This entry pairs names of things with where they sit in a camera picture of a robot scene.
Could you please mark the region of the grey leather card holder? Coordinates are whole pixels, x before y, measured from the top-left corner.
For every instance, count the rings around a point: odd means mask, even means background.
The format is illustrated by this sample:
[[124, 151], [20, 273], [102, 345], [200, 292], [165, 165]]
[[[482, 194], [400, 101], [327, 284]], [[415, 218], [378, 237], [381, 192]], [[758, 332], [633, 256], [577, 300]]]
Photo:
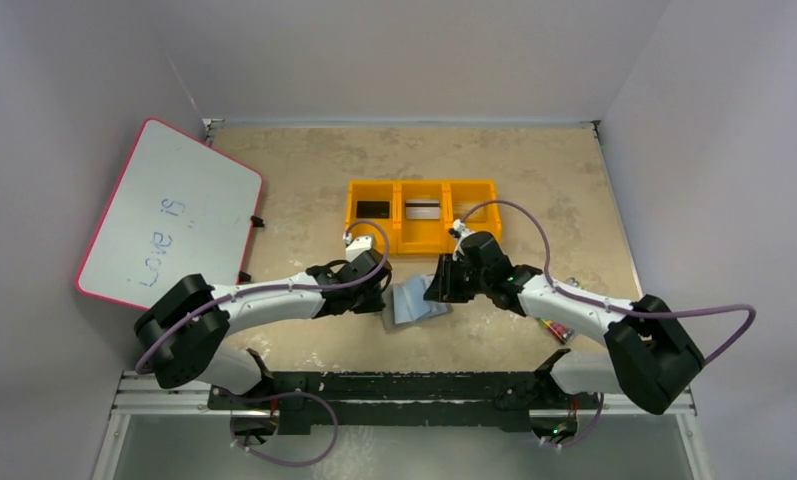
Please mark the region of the grey leather card holder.
[[383, 293], [385, 307], [381, 311], [386, 331], [404, 329], [453, 311], [450, 304], [424, 299], [432, 280], [432, 275], [413, 275], [402, 283], [394, 283], [386, 288]]

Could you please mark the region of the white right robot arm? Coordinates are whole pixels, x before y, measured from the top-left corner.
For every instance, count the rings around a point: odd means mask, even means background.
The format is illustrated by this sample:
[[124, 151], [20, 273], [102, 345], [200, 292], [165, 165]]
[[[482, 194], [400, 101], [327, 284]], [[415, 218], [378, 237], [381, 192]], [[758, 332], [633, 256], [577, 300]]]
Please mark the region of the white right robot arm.
[[551, 320], [603, 345], [597, 355], [569, 352], [538, 376], [535, 392], [550, 407], [575, 393], [624, 394], [642, 410], [662, 414], [703, 370], [705, 359], [668, 306], [646, 295], [638, 301], [563, 290], [545, 272], [515, 265], [488, 232], [464, 236], [440, 255], [427, 301], [467, 303], [484, 295], [523, 317]]

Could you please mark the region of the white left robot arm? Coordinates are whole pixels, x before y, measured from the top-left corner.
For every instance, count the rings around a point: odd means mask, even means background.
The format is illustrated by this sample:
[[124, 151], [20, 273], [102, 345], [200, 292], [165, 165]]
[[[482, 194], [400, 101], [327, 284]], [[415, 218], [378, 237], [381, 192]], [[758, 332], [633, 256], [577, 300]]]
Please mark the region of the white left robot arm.
[[232, 392], [246, 408], [261, 408], [272, 382], [256, 355], [225, 339], [279, 321], [380, 311], [381, 284], [391, 276], [389, 261], [375, 249], [249, 285], [211, 285], [200, 274], [187, 275], [136, 321], [144, 352], [135, 370], [154, 375], [163, 389], [197, 380]]

